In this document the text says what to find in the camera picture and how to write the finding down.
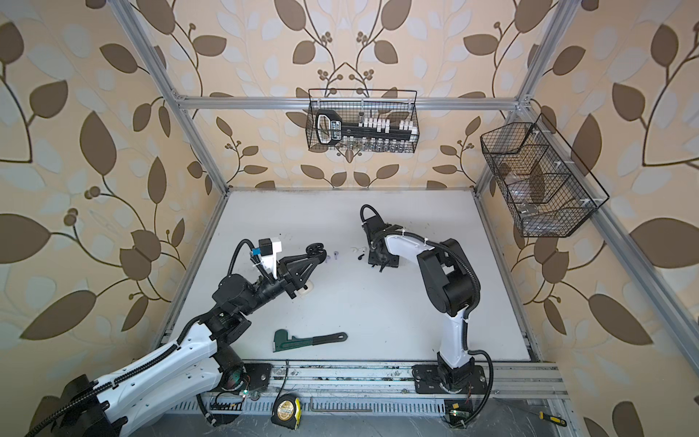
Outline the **black round earbud case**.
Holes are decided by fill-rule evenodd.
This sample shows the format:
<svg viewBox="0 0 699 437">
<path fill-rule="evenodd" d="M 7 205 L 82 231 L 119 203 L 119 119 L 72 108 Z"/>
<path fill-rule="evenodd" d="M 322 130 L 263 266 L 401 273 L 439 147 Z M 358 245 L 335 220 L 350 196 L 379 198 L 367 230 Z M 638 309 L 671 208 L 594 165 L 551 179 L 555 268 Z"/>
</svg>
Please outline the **black round earbud case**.
<svg viewBox="0 0 699 437">
<path fill-rule="evenodd" d="M 317 258 L 320 262 L 324 262 L 327 257 L 327 251 L 322 243 L 313 243 L 306 248 L 306 254 L 311 258 Z"/>
</svg>

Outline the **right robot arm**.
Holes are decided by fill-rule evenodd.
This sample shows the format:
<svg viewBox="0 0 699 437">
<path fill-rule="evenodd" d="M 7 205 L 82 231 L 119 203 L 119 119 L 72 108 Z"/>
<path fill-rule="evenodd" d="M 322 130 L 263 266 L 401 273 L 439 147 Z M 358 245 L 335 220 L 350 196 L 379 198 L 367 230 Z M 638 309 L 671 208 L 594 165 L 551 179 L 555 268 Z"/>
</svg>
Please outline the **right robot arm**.
<svg viewBox="0 0 699 437">
<path fill-rule="evenodd" d="M 429 301 L 445 316 L 435 364 L 416 364 L 411 372 L 418 394 L 464 394 L 445 406 L 444 421 L 465 429 L 486 406 L 493 390 L 491 355 L 469 347 L 469 317 L 481 300 L 481 283 L 455 239 L 436 242 L 385 222 L 375 207 L 360 207 L 369 244 L 368 263 L 397 268 L 409 260 L 420 268 Z"/>
</svg>

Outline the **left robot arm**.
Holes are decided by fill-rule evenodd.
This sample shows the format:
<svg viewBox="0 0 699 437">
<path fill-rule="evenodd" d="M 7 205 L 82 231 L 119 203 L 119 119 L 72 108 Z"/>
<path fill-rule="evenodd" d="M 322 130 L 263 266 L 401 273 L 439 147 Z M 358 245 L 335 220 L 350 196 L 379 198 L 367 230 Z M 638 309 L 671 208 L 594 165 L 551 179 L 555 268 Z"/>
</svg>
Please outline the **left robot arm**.
<svg viewBox="0 0 699 437">
<path fill-rule="evenodd" d="M 72 380 L 58 409 L 28 435 L 128 436 L 180 402 L 243 375 L 244 363 L 232 344 L 251 326 L 249 315 L 282 294 L 296 298 L 327 258 L 320 243 L 282 259 L 279 244 L 270 239 L 257 244 L 244 239 L 236 253 L 243 248 L 249 248 L 258 280 L 228 271 L 212 296 L 214 306 L 189 320 L 178 337 L 114 373 Z"/>
</svg>

